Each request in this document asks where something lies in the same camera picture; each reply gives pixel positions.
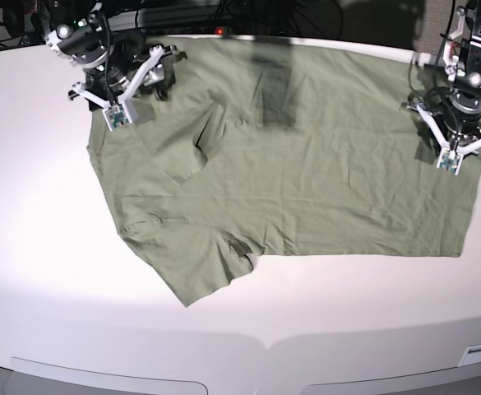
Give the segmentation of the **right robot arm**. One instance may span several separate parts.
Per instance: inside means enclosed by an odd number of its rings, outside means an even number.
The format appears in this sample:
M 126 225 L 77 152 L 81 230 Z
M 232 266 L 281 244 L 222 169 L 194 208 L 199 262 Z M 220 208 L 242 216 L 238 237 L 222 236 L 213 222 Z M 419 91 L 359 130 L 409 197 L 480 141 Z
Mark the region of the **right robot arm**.
M 174 44 L 149 43 L 142 30 L 112 31 L 101 1 L 82 18 L 54 22 L 44 41 L 84 72 L 85 80 L 72 85 L 68 99 L 87 100 L 90 111 L 99 110 L 111 131 L 137 122 L 136 96 L 167 100 L 175 83 L 173 65 L 187 58 Z

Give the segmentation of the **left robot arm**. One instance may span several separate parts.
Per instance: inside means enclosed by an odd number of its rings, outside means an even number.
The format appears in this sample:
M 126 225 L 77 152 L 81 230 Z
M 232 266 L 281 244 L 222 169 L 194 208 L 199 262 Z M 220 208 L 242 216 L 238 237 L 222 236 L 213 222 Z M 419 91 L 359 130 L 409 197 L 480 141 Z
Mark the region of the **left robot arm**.
M 454 7 L 432 65 L 432 87 L 403 104 L 426 123 L 440 147 L 437 168 L 455 175 L 481 149 L 481 1 Z

